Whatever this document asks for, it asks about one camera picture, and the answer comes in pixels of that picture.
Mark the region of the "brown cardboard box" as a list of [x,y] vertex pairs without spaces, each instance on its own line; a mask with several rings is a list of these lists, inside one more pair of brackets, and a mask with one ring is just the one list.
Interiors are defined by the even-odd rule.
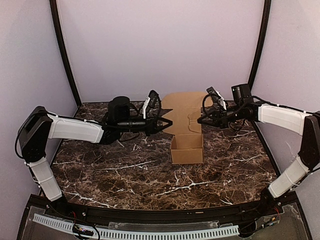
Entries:
[[163,115],[172,125],[163,131],[173,135],[170,145],[173,164],[202,164],[204,162],[204,135],[198,119],[207,94],[201,91],[167,94],[161,102]]

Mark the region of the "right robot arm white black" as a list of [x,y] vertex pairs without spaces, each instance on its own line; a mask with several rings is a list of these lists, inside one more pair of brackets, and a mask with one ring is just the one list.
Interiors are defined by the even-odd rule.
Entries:
[[250,124],[276,173],[259,193],[251,212],[266,217],[289,193],[306,185],[307,177],[320,175],[320,113],[273,103],[251,93],[250,86],[231,87],[231,99],[209,87],[201,100],[202,126],[243,134]]

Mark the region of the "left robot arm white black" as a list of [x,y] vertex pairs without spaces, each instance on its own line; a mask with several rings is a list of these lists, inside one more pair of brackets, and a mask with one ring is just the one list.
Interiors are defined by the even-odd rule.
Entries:
[[17,132],[15,154],[24,161],[33,180],[51,203],[51,210],[58,217],[67,218],[71,208],[62,200],[65,196],[48,160],[48,143],[72,140],[110,145],[120,141],[125,133],[144,133],[148,137],[173,125],[161,111],[162,101],[158,96],[147,97],[140,107],[126,96],[115,97],[107,104],[101,120],[62,116],[38,105]]

